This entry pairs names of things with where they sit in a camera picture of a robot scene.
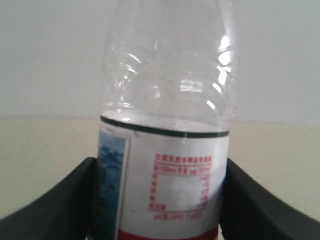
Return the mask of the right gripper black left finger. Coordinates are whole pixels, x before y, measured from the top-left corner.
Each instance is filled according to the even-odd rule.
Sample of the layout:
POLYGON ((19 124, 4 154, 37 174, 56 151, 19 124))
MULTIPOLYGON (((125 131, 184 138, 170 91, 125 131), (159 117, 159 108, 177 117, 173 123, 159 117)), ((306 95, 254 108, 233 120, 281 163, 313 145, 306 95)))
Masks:
POLYGON ((2 240, 85 240, 97 160, 86 158, 46 194, 1 219, 2 240))

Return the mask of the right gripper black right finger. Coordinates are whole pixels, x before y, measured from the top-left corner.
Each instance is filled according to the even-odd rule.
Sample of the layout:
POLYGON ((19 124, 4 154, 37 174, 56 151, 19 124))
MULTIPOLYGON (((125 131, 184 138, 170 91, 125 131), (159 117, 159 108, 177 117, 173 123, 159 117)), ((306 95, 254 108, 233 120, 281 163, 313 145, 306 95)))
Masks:
POLYGON ((226 240, 320 239, 319 221, 271 194, 231 159, 219 223, 226 240))

